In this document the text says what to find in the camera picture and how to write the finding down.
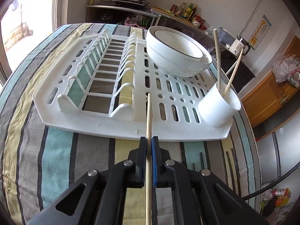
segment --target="bottle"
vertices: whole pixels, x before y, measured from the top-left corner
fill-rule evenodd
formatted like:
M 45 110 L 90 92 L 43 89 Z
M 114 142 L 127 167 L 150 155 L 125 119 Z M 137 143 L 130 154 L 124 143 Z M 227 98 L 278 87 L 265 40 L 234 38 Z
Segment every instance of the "bottle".
M 180 16 L 183 10 L 185 9 L 185 2 L 183 2 L 180 7 L 178 8 L 178 11 L 175 13 L 175 15 Z
M 183 19 L 188 19 L 188 17 L 190 16 L 191 12 L 192 12 L 192 9 L 193 9 L 193 5 L 194 3 L 191 3 L 187 9 L 184 11 L 183 15 L 182 15 L 182 18 Z
M 194 15 L 196 14 L 196 10 L 197 10 L 197 5 L 192 9 L 191 13 L 190 13 L 190 16 L 188 18 L 189 21 L 192 21 Z

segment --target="electric kettle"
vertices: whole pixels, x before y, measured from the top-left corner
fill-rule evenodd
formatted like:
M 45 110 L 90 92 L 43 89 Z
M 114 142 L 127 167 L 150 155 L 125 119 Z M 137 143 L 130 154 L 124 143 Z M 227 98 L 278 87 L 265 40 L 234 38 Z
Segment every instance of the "electric kettle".
M 236 56 L 239 56 L 242 49 L 245 49 L 247 46 L 247 50 L 243 51 L 243 56 L 246 55 L 250 51 L 250 44 L 241 36 L 237 36 L 237 39 L 232 43 L 229 50 L 236 54 Z

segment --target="white plastic dish rack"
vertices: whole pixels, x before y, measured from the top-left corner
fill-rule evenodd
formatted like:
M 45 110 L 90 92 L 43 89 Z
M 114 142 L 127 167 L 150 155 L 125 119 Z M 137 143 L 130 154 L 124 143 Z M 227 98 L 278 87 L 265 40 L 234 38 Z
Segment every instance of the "white plastic dish rack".
M 131 81 L 122 82 L 125 78 Z M 78 38 L 45 74 L 33 101 L 47 126 L 138 140 L 146 136 L 146 95 L 150 92 L 152 133 L 161 141 L 219 140 L 227 137 L 232 118 L 215 128 L 201 118 L 197 107 L 214 83 L 208 70 L 191 78 L 165 74 L 148 57 L 146 41 L 136 33 L 125 37 L 110 35 L 106 29 Z M 92 84 L 106 90 L 91 92 Z M 129 97 L 127 103 L 119 104 L 123 91 Z M 87 98 L 97 102 L 88 110 Z

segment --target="pot handle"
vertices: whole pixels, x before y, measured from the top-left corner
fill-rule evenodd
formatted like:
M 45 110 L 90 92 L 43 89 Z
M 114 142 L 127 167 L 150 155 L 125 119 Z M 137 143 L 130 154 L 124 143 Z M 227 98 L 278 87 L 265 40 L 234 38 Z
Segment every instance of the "pot handle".
M 248 42 L 245 44 L 245 46 L 247 46 L 247 51 L 242 54 L 243 56 L 246 55 L 251 49 L 251 46 Z

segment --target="chopstick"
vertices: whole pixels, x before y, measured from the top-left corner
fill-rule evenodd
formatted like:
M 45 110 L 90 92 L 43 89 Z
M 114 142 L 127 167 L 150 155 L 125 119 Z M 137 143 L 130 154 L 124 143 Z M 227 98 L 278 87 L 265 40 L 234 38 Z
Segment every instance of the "chopstick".
M 217 70 L 218 70 L 218 77 L 217 77 L 217 89 L 221 92 L 221 52 L 220 52 L 220 44 L 219 44 L 219 37 L 217 29 L 213 30 L 214 32 L 214 46 L 216 48 L 216 56 L 217 56 Z
M 243 50 L 244 50 L 244 49 L 241 50 L 241 53 L 240 53 L 240 55 L 239 55 L 239 57 L 238 57 L 238 62 L 236 63 L 236 65 L 235 65 L 235 67 L 234 67 L 234 70 L 233 70 L 233 72 L 232 72 L 232 75 L 231 75 L 231 77 L 230 77 L 230 80 L 229 80 L 229 82 L 228 82 L 228 84 L 227 84 L 227 86 L 226 86 L 226 88 L 225 88 L 225 90 L 224 90 L 224 93 L 222 94 L 222 97 L 224 97 L 224 96 L 227 94 L 227 91 L 228 91 L 229 88 L 230 88 L 230 85 L 231 85 L 231 83 L 232 83 L 232 81 L 233 81 L 233 78 L 234 78 L 234 76 L 236 75 L 236 71 L 238 70 L 238 67 L 239 67 L 239 64 L 240 64 L 240 61 L 241 61 L 241 58 L 242 58 Z
M 152 137 L 152 105 L 151 94 L 148 93 L 147 108 L 147 155 L 146 155 L 146 225 L 151 225 L 151 191 L 152 191 L 152 156 L 151 156 L 151 137 Z

